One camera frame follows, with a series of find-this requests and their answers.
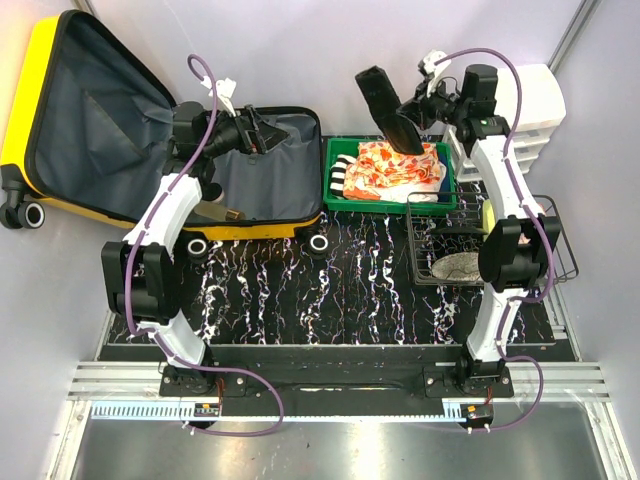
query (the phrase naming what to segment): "orange patterned cloth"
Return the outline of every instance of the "orange patterned cloth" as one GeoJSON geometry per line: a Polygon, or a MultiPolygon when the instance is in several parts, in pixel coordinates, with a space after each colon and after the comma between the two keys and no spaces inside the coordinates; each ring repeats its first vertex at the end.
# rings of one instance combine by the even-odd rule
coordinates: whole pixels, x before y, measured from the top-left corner
{"type": "Polygon", "coordinates": [[[424,143],[422,155],[395,152],[387,142],[363,142],[347,167],[344,197],[349,200],[406,202],[413,192],[437,192],[446,175],[436,146],[424,143]]]}

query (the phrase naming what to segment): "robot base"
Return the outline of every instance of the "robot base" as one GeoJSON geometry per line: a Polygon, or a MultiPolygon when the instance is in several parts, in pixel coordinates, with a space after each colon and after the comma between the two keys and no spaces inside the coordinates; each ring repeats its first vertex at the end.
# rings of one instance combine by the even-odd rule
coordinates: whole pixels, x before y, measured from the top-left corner
{"type": "Polygon", "coordinates": [[[496,377],[471,377],[464,384],[458,381],[456,367],[428,367],[423,370],[425,394],[429,398],[512,398],[513,384],[509,369],[504,367],[496,377]]]}
{"type": "Polygon", "coordinates": [[[159,395],[161,397],[217,396],[216,380],[222,380],[225,397],[243,397],[247,377],[237,373],[214,374],[190,368],[164,367],[159,395]]]}

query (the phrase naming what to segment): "gray floor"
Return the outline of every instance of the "gray floor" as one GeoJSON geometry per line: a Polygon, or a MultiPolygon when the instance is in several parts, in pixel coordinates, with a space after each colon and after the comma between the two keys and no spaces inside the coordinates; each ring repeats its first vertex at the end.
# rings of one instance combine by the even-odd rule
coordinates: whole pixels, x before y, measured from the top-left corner
{"type": "MultiPolygon", "coordinates": [[[[497,408],[500,423],[519,414],[514,405],[497,408]]],[[[316,423],[238,439],[190,436],[176,423],[93,420],[78,458],[76,480],[606,478],[578,405],[543,405],[518,428],[471,437],[409,424],[316,423]]]]}

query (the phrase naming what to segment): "suitcase lid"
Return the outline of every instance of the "suitcase lid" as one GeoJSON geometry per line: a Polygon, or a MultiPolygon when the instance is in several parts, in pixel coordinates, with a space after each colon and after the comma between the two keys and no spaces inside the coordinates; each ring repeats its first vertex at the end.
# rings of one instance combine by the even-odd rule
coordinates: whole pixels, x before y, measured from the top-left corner
{"type": "Polygon", "coordinates": [[[159,181],[174,106],[98,19],[67,11],[32,32],[1,163],[21,167],[42,195],[139,218],[154,192],[136,188],[150,177],[159,181]]]}

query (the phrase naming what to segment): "white drawer unit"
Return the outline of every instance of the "white drawer unit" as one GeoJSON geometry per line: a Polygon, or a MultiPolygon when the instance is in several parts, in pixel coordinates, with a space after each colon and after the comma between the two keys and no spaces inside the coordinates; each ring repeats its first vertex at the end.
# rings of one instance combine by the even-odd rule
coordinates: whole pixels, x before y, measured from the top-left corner
{"type": "MultiPolygon", "coordinates": [[[[555,77],[546,65],[516,67],[522,83],[522,112],[513,137],[516,162],[522,173],[528,173],[531,165],[549,143],[552,133],[566,116],[564,97],[555,77]]],[[[496,90],[496,115],[513,124],[516,110],[516,86],[511,71],[498,69],[496,90]]],[[[478,169],[467,157],[455,136],[455,127],[447,126],[443,142],[451,146],[451,161],[458,182],[481,180],[478,169]]]]}

